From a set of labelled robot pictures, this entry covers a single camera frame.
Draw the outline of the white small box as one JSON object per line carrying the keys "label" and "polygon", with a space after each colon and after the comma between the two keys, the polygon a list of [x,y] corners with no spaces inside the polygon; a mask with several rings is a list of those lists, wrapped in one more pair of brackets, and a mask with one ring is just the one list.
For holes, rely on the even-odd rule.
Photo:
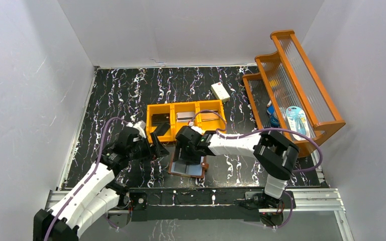
{"label": "white small box", "polygon": [[227,92],[222,82],[212,84],[211,91],[216,97],[216,99],[221,100],[222,103],[226,103],[230,99],[230,94]]}

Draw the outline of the card in right bin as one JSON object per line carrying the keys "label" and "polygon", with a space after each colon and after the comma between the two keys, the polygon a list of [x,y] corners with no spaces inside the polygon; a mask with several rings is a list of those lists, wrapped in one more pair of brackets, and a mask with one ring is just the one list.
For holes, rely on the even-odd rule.
{"label": "card in right bin", "polygon": [[203,122],[218,121],[220,119],[219,115],[213,112],[203,112],[200,114],[200,117]]}

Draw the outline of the aluminium frame rail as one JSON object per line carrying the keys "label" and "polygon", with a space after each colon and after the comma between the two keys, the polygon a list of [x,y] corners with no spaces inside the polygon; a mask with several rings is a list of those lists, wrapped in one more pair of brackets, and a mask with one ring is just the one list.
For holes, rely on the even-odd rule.
{"label": "aluminium frame rail", "polygon": [[[181,198],[180,190],[152,190],[147,189],[147,209],[156,207],[176,207],[175,199]],[[338,189],[332,188],[306,188],[287,190],[295,205],[293,211],[346,211]],[[217,207],[228,206],[223,203],[231,200],[228,189],[210,189],[190,194],[189,202],[205,201],[206,204],[179,204],[179,207]]]}

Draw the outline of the right orange bin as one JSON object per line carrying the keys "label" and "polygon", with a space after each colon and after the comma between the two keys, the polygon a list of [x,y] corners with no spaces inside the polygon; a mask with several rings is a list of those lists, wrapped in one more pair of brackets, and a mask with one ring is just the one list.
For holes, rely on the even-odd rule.
{"label": "right orange bin", "polygon": [[202,100],[196,104],[196,112],[211,110],[214,113],[200,113],[195,122],[204,131],[215,131],[216,129],[226,129],[226,118],[221,100]]}

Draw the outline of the left orange bin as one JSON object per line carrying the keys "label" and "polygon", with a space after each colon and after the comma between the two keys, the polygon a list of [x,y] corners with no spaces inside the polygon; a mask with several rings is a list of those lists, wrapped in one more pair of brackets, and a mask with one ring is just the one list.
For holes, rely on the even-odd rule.
{"label": "left orange bin", "polygon": [[174,138],[174,104],[149,104],[147,105],[146,134],[152,143],[151,133],[157,130],[157,137],[162,143],[169,143]]}

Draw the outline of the blue packaged item on shelf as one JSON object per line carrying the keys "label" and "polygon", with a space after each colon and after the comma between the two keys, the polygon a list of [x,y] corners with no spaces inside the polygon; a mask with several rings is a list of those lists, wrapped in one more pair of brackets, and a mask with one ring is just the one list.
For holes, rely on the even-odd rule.
{"label": "blue packaged item on shelf", "polygon": [[289,106],[285,110],[289,128],[308,138],[311,137],[309,124],[304,110],[298,106]]}

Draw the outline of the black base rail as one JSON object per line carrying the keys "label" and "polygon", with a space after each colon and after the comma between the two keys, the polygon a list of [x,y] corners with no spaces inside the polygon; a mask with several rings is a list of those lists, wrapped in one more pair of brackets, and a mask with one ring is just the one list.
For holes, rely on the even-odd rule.
{"label": "black base rail", "polygon": [[113,208],[108,215],[123,215],[134,222],[164,219],[259,222],[268,218],[271,224],[279,225],[295,208],[291,191],[276,200],[266,197],[261,187],[132,188],[125,207]]}

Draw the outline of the black credit card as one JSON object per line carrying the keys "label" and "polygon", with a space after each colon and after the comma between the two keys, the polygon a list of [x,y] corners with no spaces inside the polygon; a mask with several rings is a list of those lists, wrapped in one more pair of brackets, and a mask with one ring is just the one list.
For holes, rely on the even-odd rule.
{"label": "black credit card", "polygon": [[151,117],[151,123],[153,126],[158,126],[160,123],[169,123],[170,114],[169,113],[158,113],[153,114]]}

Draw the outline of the silver card in middle bin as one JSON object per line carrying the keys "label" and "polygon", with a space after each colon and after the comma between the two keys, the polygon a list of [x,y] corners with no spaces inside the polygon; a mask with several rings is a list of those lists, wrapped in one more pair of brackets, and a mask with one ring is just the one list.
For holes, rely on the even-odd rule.
{"label": "silver card in middle bin", "polygon": [[194,111],[177,112],[176,113],[176,122],[187,123],[187,122],[191,121],[191,119],[194,117],[194,115],[195,115]]}

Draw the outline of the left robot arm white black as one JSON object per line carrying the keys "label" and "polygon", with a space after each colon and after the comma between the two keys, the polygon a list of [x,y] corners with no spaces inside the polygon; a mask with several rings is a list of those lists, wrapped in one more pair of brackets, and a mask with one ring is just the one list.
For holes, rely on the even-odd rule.
{"label": "left robot arm white black", "polygon": [[161,124],[146,135],[141,124],[128,124],[118,139],[102,147],[98,163],[58,203],[34,216],[33,240],[79,240],[86,229],[112,208],[133,206],[130,188],[119,183],[117,176],[131,162],[156,160],[168,150],[159,136],[169,130]]}

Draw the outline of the orange bin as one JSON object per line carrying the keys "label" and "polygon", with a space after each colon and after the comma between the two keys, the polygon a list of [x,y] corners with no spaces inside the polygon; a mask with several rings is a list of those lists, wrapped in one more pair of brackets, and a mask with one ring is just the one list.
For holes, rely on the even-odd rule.
{"label": "orange bin", "polygon": [[174,138],[174,104],[149,104],[147,105],[146,134],[152,143],[151,133],[157,130],[157,137],[162,143],[169,143]]}
{"label": "orange bin", "polygon": [[196,113],[196,102],[176,102],[173,104],[173,133],[187,126]]}
{"label": "orange bin", "polygon": [[221,100],[202,100],[196,104],[196,112],[211,110],[214,113],[200,113],[195,122],[204,131],[215,131],[216,129],[226,129],[226,118]]}

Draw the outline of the middle orange bin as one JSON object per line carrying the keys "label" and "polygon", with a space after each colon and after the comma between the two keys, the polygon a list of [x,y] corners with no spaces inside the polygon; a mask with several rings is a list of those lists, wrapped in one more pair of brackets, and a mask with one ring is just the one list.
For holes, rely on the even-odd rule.
{"label": "middle orange bin", "polygon": [[196,102],[176,102],[173,104],[173,133],[187,126],[196,113]]}

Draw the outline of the orange wooden shelf rack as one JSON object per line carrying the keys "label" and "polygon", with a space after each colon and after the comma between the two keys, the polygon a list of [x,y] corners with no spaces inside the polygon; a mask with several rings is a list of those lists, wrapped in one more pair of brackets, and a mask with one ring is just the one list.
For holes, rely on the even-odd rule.
{"label": "orange wooden shelf rack", "polygon": [[293,30],[271,33],[276,51],[255,57],[258,73],[242,79],[253,116],[260,129],[270,126],[267,104],[274,107],[280,127],[298,131],[287,112],[304,111],[305,135],[320,146],[345,126],[337,107]]}

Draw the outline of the brown leather card holder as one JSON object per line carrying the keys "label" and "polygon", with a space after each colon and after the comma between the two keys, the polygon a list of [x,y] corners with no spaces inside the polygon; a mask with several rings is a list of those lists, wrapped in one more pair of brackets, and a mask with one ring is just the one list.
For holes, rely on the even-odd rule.
{"label": "brown leather card holder", "polygon": [[204,178],[209,168],[206,157],[201,157],[199,164],[188,165],[185,160],[174,161],[173,158],[169,163],[168,173],[189,178]]}

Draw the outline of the grey credit card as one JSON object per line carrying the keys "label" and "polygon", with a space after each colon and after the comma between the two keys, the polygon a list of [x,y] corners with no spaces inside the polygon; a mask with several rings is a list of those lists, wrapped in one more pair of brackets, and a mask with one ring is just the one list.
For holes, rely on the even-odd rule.
{"label": "grey credit card", "polygon": [[170,124],[169,123],[160,123],[154,130],[154,133],[157,136],[164,136],[168,131],[170,130]]}

